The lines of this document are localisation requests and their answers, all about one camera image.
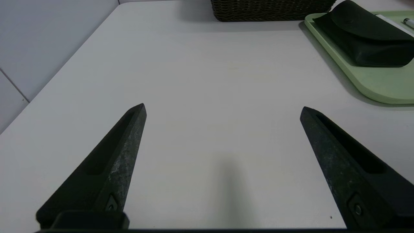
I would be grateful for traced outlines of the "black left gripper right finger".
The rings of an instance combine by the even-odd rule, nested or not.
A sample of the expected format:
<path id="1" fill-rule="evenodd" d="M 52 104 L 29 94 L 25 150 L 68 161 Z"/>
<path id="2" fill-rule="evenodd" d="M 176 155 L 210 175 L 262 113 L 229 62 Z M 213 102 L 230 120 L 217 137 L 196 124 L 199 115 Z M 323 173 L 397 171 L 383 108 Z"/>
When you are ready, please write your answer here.
<path id="1" fill-rule="evenodd" d="M 300 122 L 348 229 L 412 229 L 414 186 L 321 112 Z"/>

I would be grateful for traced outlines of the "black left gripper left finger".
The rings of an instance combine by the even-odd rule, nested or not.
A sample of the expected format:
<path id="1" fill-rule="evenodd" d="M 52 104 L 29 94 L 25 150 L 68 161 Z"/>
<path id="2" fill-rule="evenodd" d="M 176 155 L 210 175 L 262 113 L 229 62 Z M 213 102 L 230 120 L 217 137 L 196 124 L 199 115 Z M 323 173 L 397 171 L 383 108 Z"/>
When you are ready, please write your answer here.
<path id="1" fill-rule="evenodd" d="M 40 227 L 129 227 L 123 209 L 146 122 L 130 108 L 36 213 Z"/>

